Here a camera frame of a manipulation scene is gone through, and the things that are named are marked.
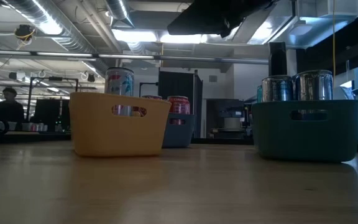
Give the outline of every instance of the gray basket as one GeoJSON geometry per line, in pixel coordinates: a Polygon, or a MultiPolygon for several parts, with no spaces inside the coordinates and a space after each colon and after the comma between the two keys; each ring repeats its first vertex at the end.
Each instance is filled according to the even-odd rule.
{"type": "Polygon", "coordinates": [[[162,147],[188,147],[193,135],[194,116],[190,114],[170,113],[165,127],[164,141],[162,147]],[[181,119],[185,123],[170,124],[171,119],[181,119]]]}
{"type": "Polygon", "coordinates": [[[262,157],[343,162],[356,155],[358,100],[256,103],[252,114],[262,157]]]}

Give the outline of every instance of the black speaker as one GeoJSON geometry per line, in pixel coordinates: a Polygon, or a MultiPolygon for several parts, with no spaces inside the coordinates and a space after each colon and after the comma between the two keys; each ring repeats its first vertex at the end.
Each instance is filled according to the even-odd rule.
{"type": "Polygon", "coordinates": [[[16,80],[17,79],[17,73],[16,72],[9,73],[9,78],[13,79],[13,80],[16,80]]]}

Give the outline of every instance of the yellow cable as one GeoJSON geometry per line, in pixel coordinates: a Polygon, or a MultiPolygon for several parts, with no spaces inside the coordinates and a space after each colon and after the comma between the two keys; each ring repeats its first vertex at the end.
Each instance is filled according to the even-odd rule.
{"type": "Polygon", "coordinates": [[[334,70],[333,70],[333,88],[335,86],[335,75],[336,75],[336,59],[335,59],[335,1],[333,0],[333,65],[334,65],[334,70]]]}

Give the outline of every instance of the silver can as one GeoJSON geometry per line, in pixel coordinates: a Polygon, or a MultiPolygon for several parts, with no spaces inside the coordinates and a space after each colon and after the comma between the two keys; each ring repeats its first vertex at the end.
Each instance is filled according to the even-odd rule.
{"type": "Polygon", "coordinates": [[[292,78],[274,75],[262,80],[262,101],[290,101],[293,99],[292,78]]]}
{"type": "MultiPolygon", "coordinates": [[[[134,72],[127,68],[109,68],[106,72],[104,92],[121,96],[134,96],[134,72]]],[[[132,107],[115,105],[113,113],[130,116],[132,107]]]]}
{"type": "Polygon", "coordinates": [[[312,70],[297,74],[295,95],[297,100],[332,100],[332,73],[327,70],[312,70]]]}

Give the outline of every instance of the black refrigerator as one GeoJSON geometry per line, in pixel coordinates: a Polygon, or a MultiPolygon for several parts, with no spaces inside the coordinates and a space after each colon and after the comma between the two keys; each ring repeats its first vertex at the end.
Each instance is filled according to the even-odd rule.
{"type": "Polygon", "coordinates": [[[158,95],[163,99],[168,96],[185,96],[190,102],[190,111],[195,116],[193,138],[201,136],[201,109],[203,103],[203,81],[194,73],[159,72],[158,95]]]}

